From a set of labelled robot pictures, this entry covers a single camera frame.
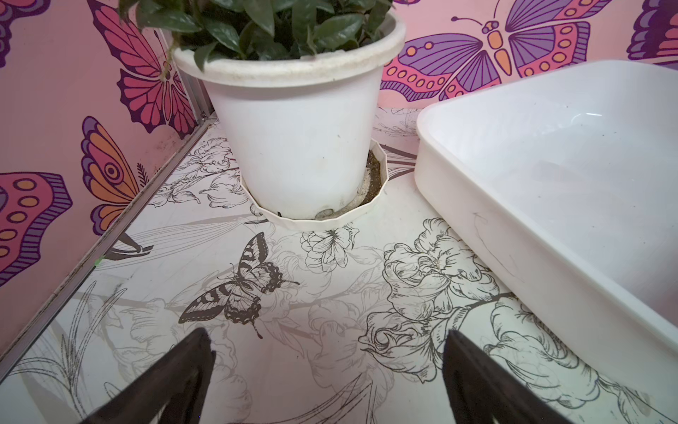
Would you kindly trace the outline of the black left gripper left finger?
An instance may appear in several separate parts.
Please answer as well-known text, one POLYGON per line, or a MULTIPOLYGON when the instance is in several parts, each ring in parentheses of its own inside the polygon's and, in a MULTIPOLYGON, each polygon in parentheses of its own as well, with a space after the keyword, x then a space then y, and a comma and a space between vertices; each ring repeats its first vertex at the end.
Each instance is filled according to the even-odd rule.
POLYGON ((83 422, 198 423, 214 365, 208 332, 197 328, 83 422))

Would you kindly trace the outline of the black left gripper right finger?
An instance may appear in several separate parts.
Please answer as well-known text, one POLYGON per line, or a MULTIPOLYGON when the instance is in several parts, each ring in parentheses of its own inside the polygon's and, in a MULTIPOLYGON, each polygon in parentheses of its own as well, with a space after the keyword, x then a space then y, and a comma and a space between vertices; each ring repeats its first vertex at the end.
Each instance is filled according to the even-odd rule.
POLYGON ((442 376, 456 423, 566 423, 458 330, 445 340, 442 376))

